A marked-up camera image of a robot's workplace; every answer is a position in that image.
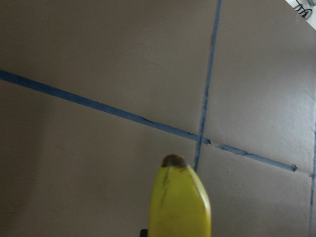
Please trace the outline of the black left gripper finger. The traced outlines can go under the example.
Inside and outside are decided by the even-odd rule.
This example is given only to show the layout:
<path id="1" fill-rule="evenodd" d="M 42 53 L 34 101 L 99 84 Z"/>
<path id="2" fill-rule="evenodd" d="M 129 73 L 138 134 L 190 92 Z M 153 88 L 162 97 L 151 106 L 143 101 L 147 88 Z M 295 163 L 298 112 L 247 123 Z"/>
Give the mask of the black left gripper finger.
<path id="1" fill-rule="evenodd" d="M 148 236 L 148 230 L 147 229 L 142 229 L 140 231 L 139 237 L 147 237 Z"/>

